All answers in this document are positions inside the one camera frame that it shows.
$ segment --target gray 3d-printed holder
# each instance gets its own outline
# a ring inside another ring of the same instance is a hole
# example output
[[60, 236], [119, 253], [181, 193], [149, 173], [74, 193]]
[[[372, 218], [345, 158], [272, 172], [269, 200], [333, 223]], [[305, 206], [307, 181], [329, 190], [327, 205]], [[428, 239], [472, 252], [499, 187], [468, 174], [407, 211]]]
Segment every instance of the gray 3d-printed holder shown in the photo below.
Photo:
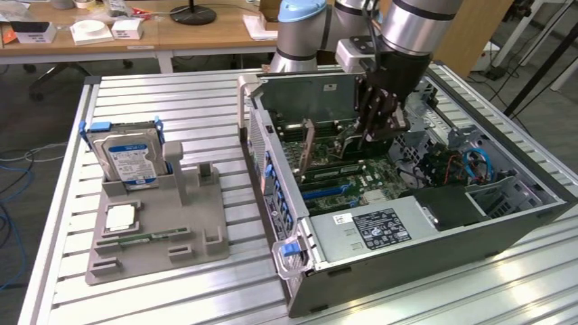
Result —
[[[89, 285], [228, 258], [219, 171], [209, 162], [183, 171], [180, 142], [164, 144], [163, 157], [172, 174], [157, 177], [157, 188], [127, 191], [121, 181], [102, 180]], [[133, 223], [108, 231], [108, 211], [124, 205], [135, 208]]]

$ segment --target blue cable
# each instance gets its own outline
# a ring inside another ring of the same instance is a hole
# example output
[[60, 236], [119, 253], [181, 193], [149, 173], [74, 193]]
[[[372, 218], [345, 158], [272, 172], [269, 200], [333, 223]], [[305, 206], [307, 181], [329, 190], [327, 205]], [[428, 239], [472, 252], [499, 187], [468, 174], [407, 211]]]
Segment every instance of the blue cable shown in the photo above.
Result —
[[470, 175], [471, 178], [476, 178], [476, 174], [474, 174], [474, 171], [470, 168], [470, 162], [467, 161], [467, 155], [471, 152], [475, 152], [476, 154], [482, 155], [483, 159], [486, 160], [487, 174], [490, 175], [490, 179], [494, 179], [494, 169], [491, 167], [490, 156], [487, 155], [486, 151], [483, 151], [483, 149], [480, 148], [471, 148], [463, 152], [463, 165], [466, 166], [464, 170], [467, 174]]
[[6, 198], [0, 199], [0, 202], [5, 203], [5, 202], [13, 200], [16, 198], [16, 196], [18, 196], [26, 190], [26, 188], [29, 187], [29, 184], [32, 183], [32, 180], [34, 178], [34, 174], [33, 174], [33, 172], [30, 172], [29, 170], [22, 169], [22, 168], [9, 168], [9, 167], [0, 165], [0, 169], [5, 169], [6, 171], [20, 171], [21, 173], [25, 173], [28, 175], [28, 181], [24, 184], [24, 186], [21, 187], [21, 189], [18, 191], [16, 191], [16, 193], [12, 194], [10, 196], [8, 196]]
[[12, 229], [14, 231], [14, 235], [16, 235], [16, 242], [18, 244], [18, 248], [20, 248], [20, 254], [21, 254], [21, 264], [20, 264], [20, 270], [17, 272], [17, 274], [6, 281], [6, 283], [4, 283], [2, 286], [0, 286], [0, 291], [4, 290], [4, 288], [6, 286], [9, 286], [22, 275], [24, 272], [26, 271], [26, 254], [24, 252], [24, 245], [21, 243], [21, 238], [20, 238], [20, 231], [18, 228], [16, 227], [16, 224], [12, 222], [12, 218], [8, 215], [8, 210], [4, 207], [4, 205], [0, 204], [0, 208], [4, 211], [5, 215], [0, 215], [0, 218], [2, 220], [5, 220], [5, 222], [9, 223], [9, 225], [12, 226]]

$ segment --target lamp base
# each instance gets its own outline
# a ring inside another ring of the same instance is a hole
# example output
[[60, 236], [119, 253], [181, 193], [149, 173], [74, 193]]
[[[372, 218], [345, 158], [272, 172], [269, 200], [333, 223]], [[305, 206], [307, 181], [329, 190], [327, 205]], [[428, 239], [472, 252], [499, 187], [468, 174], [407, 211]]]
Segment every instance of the lamp base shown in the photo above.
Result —
[[185, 25], [204, 25], [215, 21], [216, 12], [212, 9], [195, 5], [195, 11], [191, 12], [191, 10], [183, 10], [184, 8], [188, 9], [188, 6], [181, 5], [171, 10], [171, 12], [173, 12], [173, 14], [171, 14], [173, 21]]

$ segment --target metal table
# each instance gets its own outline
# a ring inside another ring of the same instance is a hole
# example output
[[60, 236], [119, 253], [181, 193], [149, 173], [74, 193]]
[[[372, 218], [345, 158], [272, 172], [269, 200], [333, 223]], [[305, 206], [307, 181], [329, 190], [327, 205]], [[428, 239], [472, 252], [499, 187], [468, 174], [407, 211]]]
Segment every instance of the metal table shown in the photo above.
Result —
[[[578, 195], [578, 176], [443, 66], [432, 70]], [[236, 136], [236, 77], [257, 70], [104, 77], [85, 85], [74, 124], [164, 120], [184, 166], [221, 172], [231, 237], [224, 261], [96, 286], [84, 282], [101, 169], [70, 132], [20, 324], [519, 324], [578, 320], [578, 209], [502, 254], [288, 319]], [[439, 109], [471, 124], [440, 93]]]

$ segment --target blue memory slot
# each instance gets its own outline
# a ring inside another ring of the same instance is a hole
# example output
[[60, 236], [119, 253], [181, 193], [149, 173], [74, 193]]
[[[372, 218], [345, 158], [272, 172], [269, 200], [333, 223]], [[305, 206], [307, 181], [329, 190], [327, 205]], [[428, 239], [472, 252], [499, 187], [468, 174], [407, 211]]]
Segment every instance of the blue memory slot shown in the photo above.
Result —
[[349, 185], [341, 185], [336, 188], [328, 188], [327, 190], [320, 190], [309, 193], [303, 193], [303, 199], [311, 200], [312, 198], [321, 198], [324, 196], [343, 194], [344, 191], [349, 188]]

